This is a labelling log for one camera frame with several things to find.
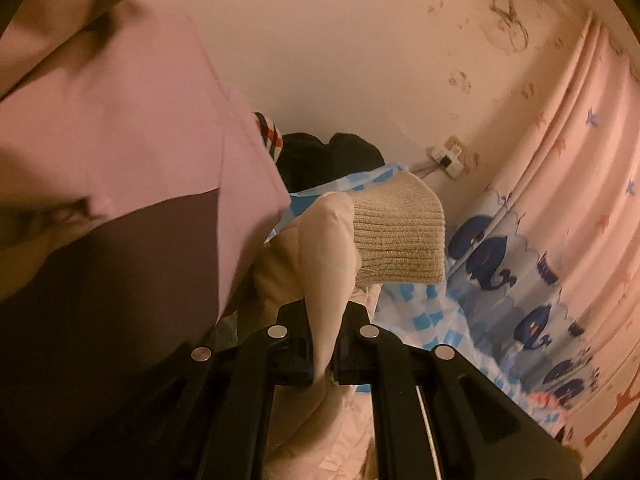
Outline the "cream quilted down jacket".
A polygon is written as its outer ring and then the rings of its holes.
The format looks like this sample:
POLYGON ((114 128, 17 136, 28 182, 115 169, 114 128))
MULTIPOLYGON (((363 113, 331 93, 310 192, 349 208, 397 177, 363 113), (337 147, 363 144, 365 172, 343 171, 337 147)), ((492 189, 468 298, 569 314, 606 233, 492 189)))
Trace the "cream quilted down jacket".
POLYGON ((240 338, 304 300, 314 355, 310 387, 274 392, 264 478, 373 478, 371 403, 329 371, 343 314, 351 301, 373 313, 387 283, 440 283, 444 251, 442 203, 400 172, 363 191, 322 195, 258 252, 256 295, 238 315, 240 338))

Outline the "black clothes pile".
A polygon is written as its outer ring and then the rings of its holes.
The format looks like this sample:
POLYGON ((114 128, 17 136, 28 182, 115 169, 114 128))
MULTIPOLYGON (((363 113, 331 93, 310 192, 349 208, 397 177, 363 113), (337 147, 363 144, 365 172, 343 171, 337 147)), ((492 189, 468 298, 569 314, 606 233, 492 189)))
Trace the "black clothes pile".
POLYGON ((286 134, 276 161, 290 193, 384 165, 385 159, 376 146, 356 134, 341 132, 334 133, 328 143, 309 133, 286 134))

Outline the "blue white checkered bed sheet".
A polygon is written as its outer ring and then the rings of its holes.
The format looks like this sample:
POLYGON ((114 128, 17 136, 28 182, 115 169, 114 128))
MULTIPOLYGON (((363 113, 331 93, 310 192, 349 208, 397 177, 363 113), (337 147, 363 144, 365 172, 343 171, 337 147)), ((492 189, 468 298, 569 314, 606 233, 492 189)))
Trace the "blue white checkered bed sheet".
MULTIPOLYGON (((271 236, 300 216, 320 196, 331 192, 359 192, 374 188, 406 170, 399 165, 385 165, 375 170, 356 172, 309 190, 290 195, 288 210, 271 236)), ((565 415, 551 402, 536 401, 514 377, 504 374, 491 356, 475 348, 462 307, 446 296, 446 284, 385 284, 376 304, 373 322, 390 330, 402 342, 431 350, 438 344, 449 344, 505 393, 514 403, 555 436, 564 426, 565 415)))

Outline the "pink whale print curtain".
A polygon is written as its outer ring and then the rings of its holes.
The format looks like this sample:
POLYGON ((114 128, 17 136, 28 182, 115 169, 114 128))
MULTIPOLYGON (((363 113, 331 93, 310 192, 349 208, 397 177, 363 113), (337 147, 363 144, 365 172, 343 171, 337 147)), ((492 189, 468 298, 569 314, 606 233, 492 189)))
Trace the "pink whale print curtain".
POLYGON ((447 255, 475 347, 595 470, 639 404, 639 78, 601 21, 447 255))

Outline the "pink brown garment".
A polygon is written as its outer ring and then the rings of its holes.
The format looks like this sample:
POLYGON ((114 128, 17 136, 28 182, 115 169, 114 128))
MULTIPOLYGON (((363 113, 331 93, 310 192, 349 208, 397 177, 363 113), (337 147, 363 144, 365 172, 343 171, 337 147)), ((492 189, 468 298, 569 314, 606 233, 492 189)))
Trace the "pink brown garment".
POLYGON ((288 198, 186 16, 1 0, 1 457, 149 442, 288 198))

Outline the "striped red white fabric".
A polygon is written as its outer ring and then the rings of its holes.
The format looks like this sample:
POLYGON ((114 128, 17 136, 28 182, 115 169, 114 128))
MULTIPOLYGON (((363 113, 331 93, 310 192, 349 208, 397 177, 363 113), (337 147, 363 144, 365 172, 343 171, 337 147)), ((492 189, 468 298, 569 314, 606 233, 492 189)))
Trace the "striped red white fabric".
POLYGON ((262 143, 274 162, 278 160, 283 148, 283 136, 276 124, 261 112, 254 113, 256 124, 262 137, 262 143))

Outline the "white wall power socket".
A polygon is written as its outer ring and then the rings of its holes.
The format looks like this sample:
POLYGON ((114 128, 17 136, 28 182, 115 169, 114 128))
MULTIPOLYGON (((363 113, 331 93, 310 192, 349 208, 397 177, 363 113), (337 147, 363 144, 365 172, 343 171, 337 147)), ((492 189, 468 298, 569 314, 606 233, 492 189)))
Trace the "white wall power socket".
POLYGON ((464 173, 465 146, 456 136, 450 136, 444 144, 435 145, 428 154, 451 180, 459 179, 464 173))

